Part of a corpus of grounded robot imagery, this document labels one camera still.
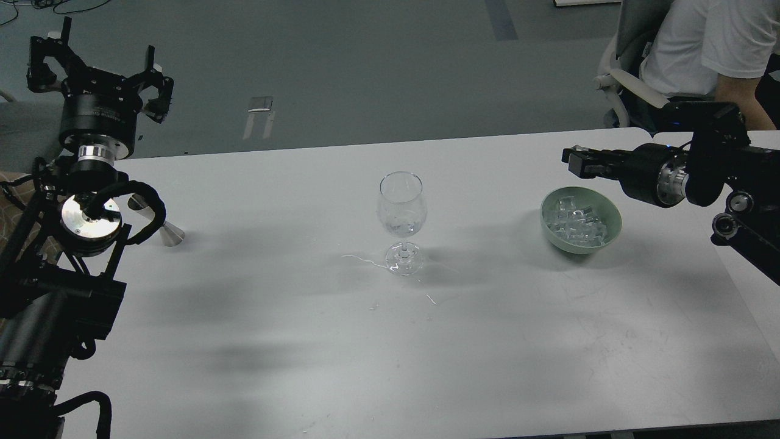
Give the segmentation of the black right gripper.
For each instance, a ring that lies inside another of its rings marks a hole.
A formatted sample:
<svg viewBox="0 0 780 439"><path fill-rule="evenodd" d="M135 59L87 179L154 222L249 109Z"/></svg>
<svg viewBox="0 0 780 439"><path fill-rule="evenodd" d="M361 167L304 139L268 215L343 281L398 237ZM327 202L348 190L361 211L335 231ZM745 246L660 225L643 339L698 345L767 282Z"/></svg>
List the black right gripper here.
<svg viewBox="0 0 780 439"><path fill-rule="evenodd" d="M689 153L682 148L646 143L632 151L564 148L562 162L580 179L618 181L629 198L671 208L685 200Z"/></svg>

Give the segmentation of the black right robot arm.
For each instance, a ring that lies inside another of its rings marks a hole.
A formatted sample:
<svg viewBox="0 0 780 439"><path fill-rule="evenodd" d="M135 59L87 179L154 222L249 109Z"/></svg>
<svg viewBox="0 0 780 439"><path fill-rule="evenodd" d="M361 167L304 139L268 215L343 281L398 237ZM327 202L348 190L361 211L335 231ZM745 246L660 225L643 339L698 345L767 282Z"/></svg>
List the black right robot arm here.
<svg viewBox="0 0 780 439"><path fill-rule="evenodd" d="M682 201L708 207L730 188L711 223L711 241L729 246L779 281L778 150L751 144L743 114L730 102L671 102L661 119L690 131L686 146L646 143L632 151L566 148L562 161L582 179L616 180L627 197L662 208Z"/></svg>

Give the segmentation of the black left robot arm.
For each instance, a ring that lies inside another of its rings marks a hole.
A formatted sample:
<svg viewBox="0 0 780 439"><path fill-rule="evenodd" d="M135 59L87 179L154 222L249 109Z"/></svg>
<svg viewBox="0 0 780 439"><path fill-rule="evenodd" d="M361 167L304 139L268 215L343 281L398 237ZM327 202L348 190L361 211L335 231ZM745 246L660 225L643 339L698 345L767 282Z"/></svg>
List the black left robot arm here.
<svg viewBox="0 0 780 439"><path fill-rule="evenodd" d="M174 81L146 52L126 77L88 66L69 46L72 20L31 37L27 85L59 91L58 142L67 155L36 157L2 178L2 204L19 212L2 236L2 437L59 438L67 413L95 402L95 436L109 438L112 403L101 391L57 401L66 364L89 359L115 323L126 284L115 280L126 247L163 227L156 189L115 168L135 150L137 120L167 117Z"/></svg>

